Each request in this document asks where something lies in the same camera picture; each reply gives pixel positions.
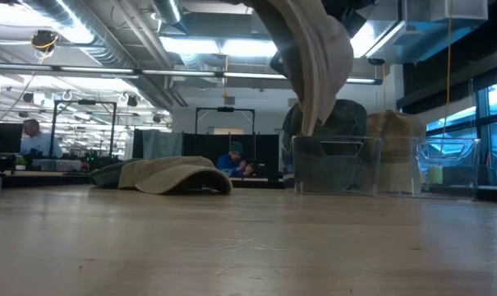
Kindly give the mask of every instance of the cloth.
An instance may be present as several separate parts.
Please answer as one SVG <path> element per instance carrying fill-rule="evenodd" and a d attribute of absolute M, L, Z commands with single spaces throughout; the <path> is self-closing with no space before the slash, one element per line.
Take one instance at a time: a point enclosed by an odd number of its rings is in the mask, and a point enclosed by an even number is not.
<path fill-rule="evenodd" d="M 91 184 L 98 187 L 106 188 L 117 188 L 118 180 L 120 179 L 120 174 L 124 165 L 131 162 L 138 161 L 140 159 L 130 159 L 118 164 L 108 165 L 107 167 L 97 169 L 90 173 Z"/>
<path fill-rule="evenodd" d="M 242 154 L 242 144 L 237 141 L 233 141 L 232 144 L 230 145 L 230 151 Z"/>
<path fill-rule="evenodd" d="M 143 157 L 147 160 L 182 156 L 182 134 L 160 132 L 157 130 L 142 131 Z"/>
<path fill-rule="evenodd" d="M 426 125 L 412 115 L 387 110 L 369 115 L 367 136 L 380 138 L 380 192 L 421 192 L 417 146 L 426 136 Z"/>
<path fill-rule="evenodd" d="M 28 155 L 31 149 L 36 149 L 37 151 L 42 151 L 44 156 L 47 156 L 49 153 L 49 144 L 51 144 L 51 134 L 46 132 L 41 132 L 37 136 L 28 136 L 21 140 L 20 154 Z M 53 141 L 53 156 L 57 158 L 62 157 L 62 148 L 60 148 L 56 137 Z"/>
<path fill-rule="evenodd" d="M 301 135 L 303 112 L 299 104 L 288 111 L 283 122 L 283 148 L 292 153 L 292 138 Z M 367 116 L 365 108 L 349 99 L 336 101 L 324 126 L 317 125 L 312 133 L 314 137 L 364 136 L 366 134 Z"/>
<path fill-rule="evenodd" d="M 245 170 L 237 170 L 237 168 L 241 165 L 241 161 L 233 162 L 232 158 L 230 158 L 230 154 L 225 154 L 219 157 L 217 161 L 217 169 L 220 169 L 227 176 L 232 178 L 241 178 L 245 173 Z"/>
<path fill-rule="evenodd" d="M 329 118 L 336 94 L 353 64 L 347 31 L 320 0 L 223 0 L 252 6 L 274 41 L 304 113 L 301 131 L 311 136 Z"/>
<path fill-rule="evenodd" d="M 200 156 L 132 162 L 124 165 L 118 181 L 119 189 L 136 188 L 153 194 L 203 187 L 226 194 L 232 190 L 232 182 L 210 160 Z"/>

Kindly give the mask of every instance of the desk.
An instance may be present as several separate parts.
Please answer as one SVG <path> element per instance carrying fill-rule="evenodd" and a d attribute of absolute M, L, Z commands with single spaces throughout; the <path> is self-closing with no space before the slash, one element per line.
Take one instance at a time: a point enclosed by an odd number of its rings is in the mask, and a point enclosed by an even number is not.
<path fill-rule="evenodd" d="M 10 171 L 3 174 L 3 188 L 40 187 L 57 185 L 89 184 L 89 175 L 67 175 L 64 172 Z"/>
<path fill-rule="evenodd" d="M 0 295 L 497 296 L 497 205 L 4 190 Z"/>
<path fill-rule="evenodd" d="M 267 178 L 230 178 L 234 188 L 284 189 L 283 180 L 270 181 Z"/>

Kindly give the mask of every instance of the computer monitor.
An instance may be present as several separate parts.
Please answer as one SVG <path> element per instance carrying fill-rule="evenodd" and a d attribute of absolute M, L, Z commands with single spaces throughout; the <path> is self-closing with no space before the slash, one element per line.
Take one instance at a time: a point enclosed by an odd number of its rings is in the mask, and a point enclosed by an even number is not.
<path fill-rule="evenodd" d="M 0 153 L 20 153 L 22 123 L 0 123 Z"/>

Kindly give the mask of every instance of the person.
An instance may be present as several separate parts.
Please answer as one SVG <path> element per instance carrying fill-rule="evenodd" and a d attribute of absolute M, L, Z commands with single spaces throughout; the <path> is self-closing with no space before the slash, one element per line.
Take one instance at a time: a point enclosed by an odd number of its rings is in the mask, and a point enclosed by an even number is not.
<path fill-rule="evenodd" d="M 242 160 L 242 144 L 233 141 L 230 145 L 230 151 L 219 157 L 217 169 L 222 170 L 227 176 L 232 178 L 242 178 L 249 176 L 254 168 Z"/>
<path fill-rule="evenodd" d="M 36 152 L 42 152 L 44 156 L 49 153 L 49 144 L 51 143 L 51 134 L 41 132 L 40 124 L 36 119 L 27 119 L 24 121 L 24 133 L 28 136 L 22 139 L 20 144 L 20 154 L 28 155 L 31 149 Z M 53 141 L 53 156 L 62 157 L 62 148 L 58 145 L 57 139 Z"/>

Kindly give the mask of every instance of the clear acrylic box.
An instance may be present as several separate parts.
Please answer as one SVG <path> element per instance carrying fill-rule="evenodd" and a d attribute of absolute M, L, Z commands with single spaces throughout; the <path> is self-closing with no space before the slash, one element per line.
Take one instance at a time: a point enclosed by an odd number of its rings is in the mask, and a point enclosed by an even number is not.
<path fill-rule="evenodd" d="M 374 196 L 381 140 L 365 136 L 292 139 L 296 193 Z"/>
<path fill-rule="evenodd" d="M 380 195 L 476 197 L 477 139 L 386 137 L 380 157 Z"/>

